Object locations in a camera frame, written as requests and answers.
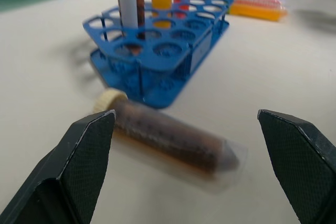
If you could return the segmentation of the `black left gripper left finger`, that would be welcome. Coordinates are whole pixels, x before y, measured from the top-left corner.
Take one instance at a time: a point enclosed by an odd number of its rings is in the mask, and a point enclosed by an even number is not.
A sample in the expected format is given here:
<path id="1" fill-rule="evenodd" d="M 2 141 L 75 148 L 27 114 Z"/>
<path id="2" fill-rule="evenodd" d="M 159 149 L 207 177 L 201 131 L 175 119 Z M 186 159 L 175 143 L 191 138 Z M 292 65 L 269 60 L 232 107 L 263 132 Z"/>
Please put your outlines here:
<path id="1" fill-rule="evenodd" d="M 73 122 L 3 210 L 1 223 L 90 223 L 115 120 L 115 110 L 107 110 Z"/>

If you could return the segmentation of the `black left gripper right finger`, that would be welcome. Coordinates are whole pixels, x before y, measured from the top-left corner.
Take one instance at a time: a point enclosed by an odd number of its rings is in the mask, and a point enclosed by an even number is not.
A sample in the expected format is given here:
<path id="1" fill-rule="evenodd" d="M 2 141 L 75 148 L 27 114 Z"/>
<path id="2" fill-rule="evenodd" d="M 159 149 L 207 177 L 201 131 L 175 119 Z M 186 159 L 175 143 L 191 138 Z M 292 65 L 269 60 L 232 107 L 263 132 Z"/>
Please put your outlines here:
<path id="1" fill-rule="evenodd" d="M 312 123 L 260 109 L 274 173 L 300 223 L 335 223 L 335 146 Z"/>

